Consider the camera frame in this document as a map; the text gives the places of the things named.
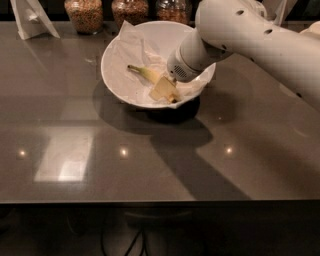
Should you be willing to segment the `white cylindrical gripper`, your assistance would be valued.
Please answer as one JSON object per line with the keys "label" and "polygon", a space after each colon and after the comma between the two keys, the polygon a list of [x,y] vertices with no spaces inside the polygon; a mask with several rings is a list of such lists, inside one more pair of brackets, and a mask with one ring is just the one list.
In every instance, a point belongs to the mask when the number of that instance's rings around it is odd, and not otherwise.
{"label": "white cylindrical gripper", "polygon": [[[205,42],[197,29],[190,32],[167,59],[167,71],[178,82],[188,83],[214,63],[231,56],[225,49],[219,49]],[[178,92],[173,82],[162,76],[151,89],[153,100],[165,98],[168,102],[178,101]]]}

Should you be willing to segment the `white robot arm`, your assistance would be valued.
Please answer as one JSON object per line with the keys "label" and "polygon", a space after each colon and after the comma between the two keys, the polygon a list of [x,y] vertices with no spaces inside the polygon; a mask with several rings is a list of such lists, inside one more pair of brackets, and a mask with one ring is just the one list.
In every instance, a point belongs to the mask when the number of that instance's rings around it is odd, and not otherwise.
{"label": "white robot arm", "polygon": [[236,53],[320,110],[320,41],[274,25],[253,0],[201,0],[195,28],[169,55],[166,73],[190,82]]}

